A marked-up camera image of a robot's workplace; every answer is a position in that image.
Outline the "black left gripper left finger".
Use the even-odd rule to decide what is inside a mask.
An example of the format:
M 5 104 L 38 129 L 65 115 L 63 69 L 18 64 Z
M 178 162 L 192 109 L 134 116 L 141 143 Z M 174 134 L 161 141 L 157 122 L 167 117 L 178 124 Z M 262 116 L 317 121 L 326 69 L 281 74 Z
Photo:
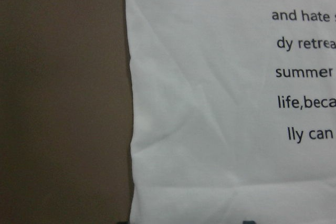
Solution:
M 118 221 L 117 224 L 130 224 L 129 221 Z

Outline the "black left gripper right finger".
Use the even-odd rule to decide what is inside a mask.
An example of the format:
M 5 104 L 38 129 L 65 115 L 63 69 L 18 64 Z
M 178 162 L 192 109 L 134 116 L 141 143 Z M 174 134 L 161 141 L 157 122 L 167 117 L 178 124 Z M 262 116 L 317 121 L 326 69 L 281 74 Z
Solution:
M 256 224 L 254 220 L 244 220 L 242 224 Z

